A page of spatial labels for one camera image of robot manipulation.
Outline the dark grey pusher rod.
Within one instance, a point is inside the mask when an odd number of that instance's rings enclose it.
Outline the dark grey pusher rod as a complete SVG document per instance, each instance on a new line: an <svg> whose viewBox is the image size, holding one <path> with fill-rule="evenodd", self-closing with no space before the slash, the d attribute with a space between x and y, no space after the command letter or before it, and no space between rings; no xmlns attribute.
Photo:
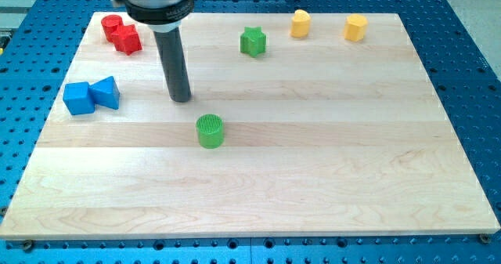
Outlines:
<svg viewBox="0 0 501 264"><path fill-rule="evenodd" d="M192 94L179 29L153 33L170 98L178 103L190 101Z"/></svg>

